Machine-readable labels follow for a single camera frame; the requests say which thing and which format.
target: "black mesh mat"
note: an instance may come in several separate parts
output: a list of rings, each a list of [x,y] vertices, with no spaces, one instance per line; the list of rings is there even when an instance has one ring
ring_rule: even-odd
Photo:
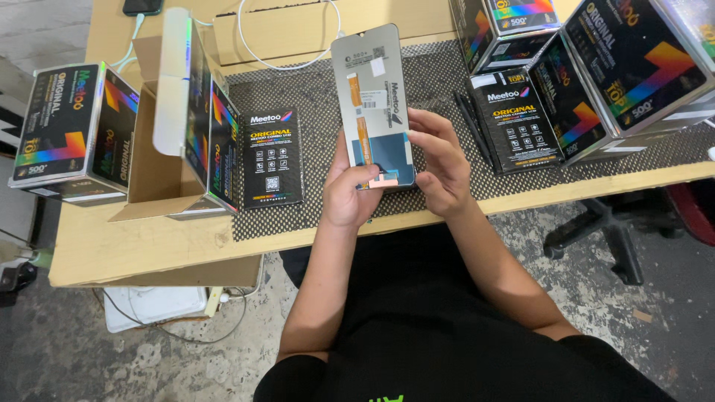
[[[403,48],[405,91],[411,107],[450,119],[467,160],[472,163],[471,190],[477,200],[539,190],[597,177],[641,172],[704,161],[715,146],[715,130],[698,124],[671,135],[629,157],[565,169],[537,170],[496,177],[481,159],[474,139],[454,102],[452,91],[465,93],[465,70],[457,41]],[[233,221],[236,241],[317,226],[322,210],[322,184],[330,167],[335,138],[341,126],[340,107],[330,60],[294,72],[261,70],[227,77],[230,97],[238,110],[261,111],[297,107],[303,151],[305,202],[301,205],[240,211]],[[413,148],[418,171],[424,170],[422,152]],[[243,168],[240,165],[240,182]],[[242,197],[242,185],[239,186]],[[425,209],[419,190],[385,194],[373,217]]]

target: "wooden desk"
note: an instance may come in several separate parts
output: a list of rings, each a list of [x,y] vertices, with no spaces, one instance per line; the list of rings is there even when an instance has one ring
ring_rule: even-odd
[[[247,13],[304,1],[246,2],[242,24],[246,40],[256,54],[270,56],[277,38],[286,41],[289,46],[281,49],[291,49],[292,53],[271,60],[274,65],[285,65],[311,60],[330,44],[335,29],[331,28],[335,25],[335,13],[329,4]],[[562,21],[578,3],[577,0],[554,1]],[[127,51],[135,19],[122,14],[122,4],[122,0],[95,1],[87,45],[88,62],[112,63]],[[164,7],[194,8],[194,17],[208,22],[216,14],[236,11],[238,4],[238,0],[165,0]],[[447,0],[337,0],[336,4],[341,10],[342,27],[346,34],[357,32],[351,29],[395,22],[400,27],[403,46],[455,38]],[[322,26],[325,37],[301,36],[301,26]],[[409,29],[403,29],[403,26],[409,26]],[[283,30],[286,27],[296,31],[286,34]],[[158,35],[161,28],[161,15],[147,17],[139,37]],[[220,67],[213,28],[201,27],[200,31],[212,69],[217,68],[224,75],[229,75],[264,68],[257,62]],[[137,88],[141,84],[136,63],[129,64],[122,75]],[[483,200],[479,204],[486,214],[496,214],[714,175],[715,162],[701,162],[556,185]],[[123,206],[119,203],[82,208],[63,204],[54,262],[49,273],[53,286],[252,285],[261,254],[309,245],[315,236],[313,228],[235,242],[230,217],[184,222],[156,217],[107,223]],[[436,222],[440,222],[440,218],[427,210],[410,212],[375,218],[372,223],[363,225],[360,234],[390,232]]]

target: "smartphone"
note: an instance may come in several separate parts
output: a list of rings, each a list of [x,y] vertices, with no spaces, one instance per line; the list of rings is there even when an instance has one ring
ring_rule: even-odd
[[[122,11],[128,16],[157,15],[162,12],[162,3],[164,0],[125,0]]]

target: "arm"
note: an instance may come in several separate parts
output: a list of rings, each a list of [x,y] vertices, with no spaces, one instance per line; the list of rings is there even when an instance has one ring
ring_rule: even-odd
[[[358,229],[378,206],[382,190],[355,189],[375,178],[377,165],[350,167],[345,135],[337,135],[335,158],[325,180],[323,211],[305,277],[280,337],[278,359],[312,355],[327,361],[342,321]]]
[[[579,332],[546,291],[511,255],[469,190],[470,166],[449,120],[409,109],[410,142],[421,147],[427,171],[417,176],[427,206],[445,218],[470,276],[484,297],[524,327],[554,340]]]

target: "black shirt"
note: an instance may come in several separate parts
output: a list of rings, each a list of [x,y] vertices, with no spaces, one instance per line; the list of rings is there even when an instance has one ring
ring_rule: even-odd
[[[392,250],[400,245],[385,243]],[[453,255],[451,247],[445,250]],[[672,400],[602,340],[554,341],[500,314],[453,257],[438,264],[407,258],[398,268],[407,265],[407,272],[372,273],[373,285],[365,286],[365,270],[355,274],[356,268],[390,267],[369,265],[379,249],[356,251],[328,362],[312,356],[280,361],[261,380],[255,402]],[[359,297],[351,298],[351,291]]]

